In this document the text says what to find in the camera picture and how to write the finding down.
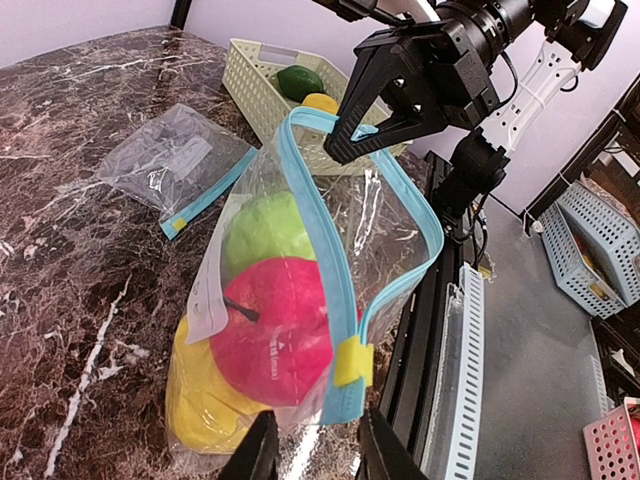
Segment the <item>ziplock bag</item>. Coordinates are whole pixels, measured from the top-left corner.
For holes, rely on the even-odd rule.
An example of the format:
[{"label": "ziplock bag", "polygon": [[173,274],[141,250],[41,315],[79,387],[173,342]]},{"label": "ziplock bag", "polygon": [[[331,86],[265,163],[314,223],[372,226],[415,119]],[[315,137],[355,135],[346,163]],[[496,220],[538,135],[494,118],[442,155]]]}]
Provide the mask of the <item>ziplock bag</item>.
[{"label": "ziplock bag", "polygon": [[[180,407],[168,388],[174,452],[231,453],[260,408],[273,409],[284,428],[362,415],[372,343],[398,317],[444,235],[386,150],[361,160],[362,174],[310,175],[306,160],[317,166],[318,155],[336,168],[322,149],[336,119],[294,109],[227,199],[189,295],[188,333],[179,329],[174,341],[170,385],[189,377],[208,386],[197,399],[181,389],[189,428],[172,420]],[[206,362],[186,363],[179,352],[193,348]],[[196,445],[182,430],[208,430],[210,441]]]},{"label": "ziplock bag", "polygon": [[150,120],[111,151],[98,178],[148,207],[175,238],[240,176],[257,150],[186,105]]}]

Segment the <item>brown marble surface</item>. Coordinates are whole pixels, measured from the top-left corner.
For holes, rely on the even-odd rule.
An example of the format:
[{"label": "brown marble surface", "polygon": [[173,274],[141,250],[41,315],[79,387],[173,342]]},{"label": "brown marble surface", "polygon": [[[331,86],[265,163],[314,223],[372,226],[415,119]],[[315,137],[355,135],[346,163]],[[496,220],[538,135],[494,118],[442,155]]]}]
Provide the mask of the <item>brown marble surface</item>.
[{"label": "brown marble surface", "polygon": [[[258,145],[221,86],[224,58],[154,28],[0,70],[2,479],[188,478],[167,449],[165,382],[224,199],[169,242],[157,212],[94,172],[178,102]],[[374,400],[393,338],[376,353]],[[281,478],[349,478],[357,450],[352,425],[300,427],[281,439]]]}]

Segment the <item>yellow fruit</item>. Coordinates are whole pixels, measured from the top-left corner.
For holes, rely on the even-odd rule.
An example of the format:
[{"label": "yellow fruit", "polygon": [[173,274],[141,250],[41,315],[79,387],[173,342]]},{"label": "yellow fruit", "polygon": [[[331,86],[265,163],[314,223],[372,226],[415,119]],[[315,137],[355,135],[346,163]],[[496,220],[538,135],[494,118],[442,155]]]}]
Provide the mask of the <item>yellow fruit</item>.
[{"label": "yellow fruit", "polygon": [[322,110],[323,112],[328,112],[333,115],[336,115],[338,113],[338,108],[340,108],[338,102],[324,93],[311,93],[307,95],[302,102],[302,106],[317,108],[318,110]]},{"label": "yellow fruit", "polygon": [[591,257],[589,255],[587,255],[586,253],[583,253],[582,259],[584,260],[584,263],[586,263],[591,270],[595,269],[595,266],[593,265],[593,261],[591,261]]},{"label": "yellow fruit", "polygon": [[592,283],[591,285],[589,285],[589,289],[593,292],[595,296],[597,296],[601,300],[605,300],[605,301],[609,300],[609,295],[607,295],[607,293],[597,283]]},{"label": "yellow fruit", "polygon": [[209,340],[187,345],[188,333],[187,317],[183,317],[173,341],[167,381],[169,428],[199,453],[232,453],[253,416],[269,407],[234,390],[214,363]]}]

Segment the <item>white wall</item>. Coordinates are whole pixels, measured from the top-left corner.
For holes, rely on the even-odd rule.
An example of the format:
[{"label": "white wall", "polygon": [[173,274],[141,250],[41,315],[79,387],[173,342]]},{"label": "white wall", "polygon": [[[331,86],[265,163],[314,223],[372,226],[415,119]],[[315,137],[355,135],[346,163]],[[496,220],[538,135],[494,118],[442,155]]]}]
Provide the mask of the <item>white wall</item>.
[{"label": "white wall", "polygon": [[[589,138],[604,116],[640,72],[640,2],[626,0],[629,13],[600,67],[585,72],[572,94],[558,95],[520,143],[498,196],[516,211],[523,210]],[[251,12],[257,20],[250,21]],[[311,0],[193,0],[187,31],[227,46],[229,38],[258,40],[307,50],[329,58],[345,73],[351,71],[353,47],[380,24],[365,20],[349,24]],[[543,41],[542,28],[530,28],[509,48],[520,76],[524,76]],[[502,96],[511,78],[501,60],[494,74]],[[417,142],[415,151],[429,149],[449,158],[462,132],[449,129]]]},{"label": "white wall", "polygon": [[0,0],[0,68],[58,48],[168,25],[174,0]]}]

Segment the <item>red apple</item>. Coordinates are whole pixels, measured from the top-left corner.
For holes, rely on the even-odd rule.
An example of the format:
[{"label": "red apple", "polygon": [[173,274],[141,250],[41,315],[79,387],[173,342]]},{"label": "red apple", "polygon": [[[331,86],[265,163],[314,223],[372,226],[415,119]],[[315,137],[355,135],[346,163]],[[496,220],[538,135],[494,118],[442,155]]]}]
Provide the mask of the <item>red apple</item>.
[{"label": "red apple", "polygon": [[263,260],[224,296],[229,323],[210,341],[225,379],[257,402],[300,404],[333,358],[318,263]]}]

